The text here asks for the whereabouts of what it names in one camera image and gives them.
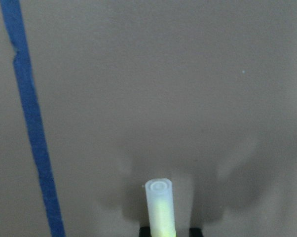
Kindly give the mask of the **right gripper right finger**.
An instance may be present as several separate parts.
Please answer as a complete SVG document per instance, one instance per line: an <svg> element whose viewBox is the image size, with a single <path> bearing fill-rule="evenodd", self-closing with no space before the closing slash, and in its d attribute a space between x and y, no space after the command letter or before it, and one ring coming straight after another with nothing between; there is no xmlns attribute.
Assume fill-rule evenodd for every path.
<svg viewBox="0 0 297 237"><path fill-rule="evenodd" d="M203 237L202 230L200 228L190 228L189 237Z"/></svg>

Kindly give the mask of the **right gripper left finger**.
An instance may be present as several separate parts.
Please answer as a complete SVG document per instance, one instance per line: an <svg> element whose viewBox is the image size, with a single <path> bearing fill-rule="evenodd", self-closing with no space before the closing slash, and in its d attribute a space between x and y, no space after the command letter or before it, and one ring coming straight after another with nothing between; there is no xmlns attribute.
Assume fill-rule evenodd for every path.
<svg viewBox="0 0 297 237"><path fill-rule="evenodd" d="M150 227L140 227L138 237L151 237Z"/></svg>

